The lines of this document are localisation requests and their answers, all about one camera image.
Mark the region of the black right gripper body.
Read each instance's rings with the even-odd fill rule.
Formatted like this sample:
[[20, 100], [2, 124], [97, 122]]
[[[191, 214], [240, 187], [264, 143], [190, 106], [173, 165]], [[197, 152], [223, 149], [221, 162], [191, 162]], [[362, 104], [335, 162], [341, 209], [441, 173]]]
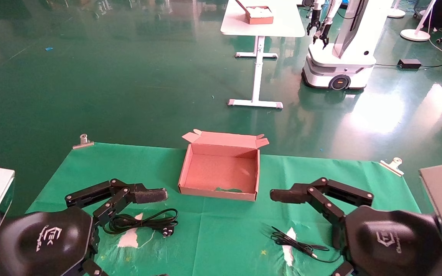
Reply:
[[343, 232], [342, 252], [358, 276], [427, 276], [442, 257], [433, 215], [360, 206]]

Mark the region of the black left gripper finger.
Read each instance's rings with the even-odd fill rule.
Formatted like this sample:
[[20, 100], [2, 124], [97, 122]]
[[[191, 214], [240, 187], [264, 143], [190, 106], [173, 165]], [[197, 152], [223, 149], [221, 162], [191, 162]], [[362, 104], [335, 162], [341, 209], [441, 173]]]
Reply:
[[82, 268], [85, 274], [89, 276], [108, 276], [108, 274], [95, 263], [93, 259], [88, 259], [83, 262]]
[[147, 189], [144, 184], [126, 184], [118, 179], [105, 181], [65, 196], [67, 207], [84, 208], [104, 202], [93, 212], [93, 222], [105, 227], [130, 203], [144, 204], [167, 199], [164, 188]]

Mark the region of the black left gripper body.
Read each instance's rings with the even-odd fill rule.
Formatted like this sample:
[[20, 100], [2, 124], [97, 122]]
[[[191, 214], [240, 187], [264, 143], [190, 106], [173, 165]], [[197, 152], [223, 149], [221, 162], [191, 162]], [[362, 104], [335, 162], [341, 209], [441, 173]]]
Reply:
[[97, 243], [93, 219], [77, 207], [10, 219], [0, 227], [0, 276], [82, 276]]

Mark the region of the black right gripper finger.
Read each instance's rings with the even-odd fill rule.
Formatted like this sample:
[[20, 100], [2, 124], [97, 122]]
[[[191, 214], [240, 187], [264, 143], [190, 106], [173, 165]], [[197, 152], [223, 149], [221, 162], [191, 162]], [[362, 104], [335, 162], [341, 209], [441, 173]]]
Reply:
[[349, 262], [343, 262], [337, 269], [333, 271], [331, 276], [351, 276], [354, 272], [354, 267]]
[[345, 213], [332, 203], [327, 196], [349, 203], [353, 206], [371, 206], [374, 194], [338, 181], [321, 177], [312, 183], [295, 183], [289, 190], [272, 189], [270, 198], [283, 203], [309, 203], [332, 225], [332, 243], [341, 249], [344, 236]]

